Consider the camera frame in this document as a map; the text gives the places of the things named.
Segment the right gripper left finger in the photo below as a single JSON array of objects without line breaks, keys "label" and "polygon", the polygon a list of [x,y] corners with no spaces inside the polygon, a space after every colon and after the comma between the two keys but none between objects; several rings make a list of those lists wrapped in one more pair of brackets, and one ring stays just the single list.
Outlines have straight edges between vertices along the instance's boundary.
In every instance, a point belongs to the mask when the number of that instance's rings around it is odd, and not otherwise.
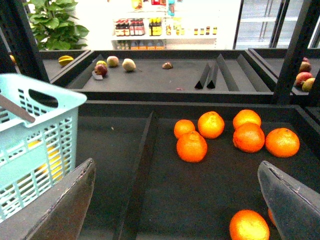
[{"label": "right gripper left finger", "polygon": [[35,201],[0,224],[2,240],[76,240],[94,191],[89,158]]}]

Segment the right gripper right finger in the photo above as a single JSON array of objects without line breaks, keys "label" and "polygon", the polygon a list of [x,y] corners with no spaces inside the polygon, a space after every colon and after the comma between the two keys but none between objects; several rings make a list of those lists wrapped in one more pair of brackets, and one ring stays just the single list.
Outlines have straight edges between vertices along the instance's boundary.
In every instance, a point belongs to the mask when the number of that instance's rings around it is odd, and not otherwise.
[{"label": "right gripper right finger", "polygon": [[320,238],[320,194],[262,161],[257,170],[262,196],[282,240]]}]

